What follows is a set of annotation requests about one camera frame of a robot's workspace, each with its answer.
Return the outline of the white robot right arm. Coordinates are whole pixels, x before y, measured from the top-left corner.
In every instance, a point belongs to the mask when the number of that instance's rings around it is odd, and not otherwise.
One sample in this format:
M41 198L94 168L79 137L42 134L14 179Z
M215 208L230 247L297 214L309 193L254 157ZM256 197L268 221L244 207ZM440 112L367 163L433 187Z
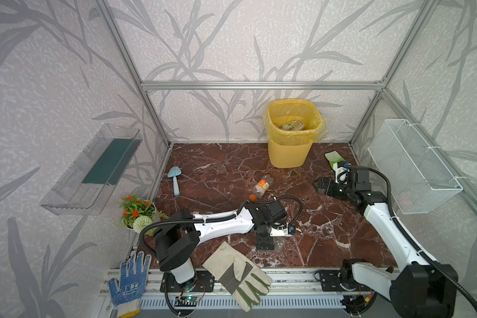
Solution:
M363 285L386 298L400 317L452 317L457 294L477 314L477 301L458 283L450 264L441 264L406 229L393 208L392 185L383 173L349 166L312 183L317 193L352 203L380 235L398 271L382 270L363 259L344 260L339 281L344 289Z

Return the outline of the clear bottle bird label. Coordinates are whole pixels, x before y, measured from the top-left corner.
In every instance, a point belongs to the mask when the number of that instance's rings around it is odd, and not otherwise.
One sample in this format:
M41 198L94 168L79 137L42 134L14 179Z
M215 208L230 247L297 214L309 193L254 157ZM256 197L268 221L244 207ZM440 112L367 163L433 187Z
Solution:
M290 121L281 126L283 131L303 131L306 129L305 124L300 120Z

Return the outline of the clear ribbed bottle front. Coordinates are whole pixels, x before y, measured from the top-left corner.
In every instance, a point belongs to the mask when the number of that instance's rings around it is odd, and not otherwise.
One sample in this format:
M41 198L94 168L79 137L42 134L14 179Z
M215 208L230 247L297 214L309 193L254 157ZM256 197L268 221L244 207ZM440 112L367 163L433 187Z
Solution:
M274 237L273 238L273 245L274 251L280 253L283 251L286 244L286 237Z

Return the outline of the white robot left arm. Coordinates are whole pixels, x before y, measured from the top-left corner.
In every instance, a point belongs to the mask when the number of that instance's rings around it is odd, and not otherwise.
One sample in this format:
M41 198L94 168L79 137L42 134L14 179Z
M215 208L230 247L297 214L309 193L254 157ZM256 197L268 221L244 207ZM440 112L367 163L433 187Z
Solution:
M196 282L191 255L201 243L251 231L257 236L257 249L274 249L274 237L290 237L295 227L280 200L245 201L238 209L222 213L197 214L188 209L177 211L166 221L145 227L139 245L158 261L179 286Z

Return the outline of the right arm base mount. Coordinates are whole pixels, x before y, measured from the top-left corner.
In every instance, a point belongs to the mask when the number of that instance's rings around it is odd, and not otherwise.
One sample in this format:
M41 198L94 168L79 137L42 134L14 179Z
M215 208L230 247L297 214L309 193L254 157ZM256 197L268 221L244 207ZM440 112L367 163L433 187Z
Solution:
M322 291L324 292L372 293L369 287L357 283L352 276L342 274L340 269L319 269L313 273L313 277L320 283Z

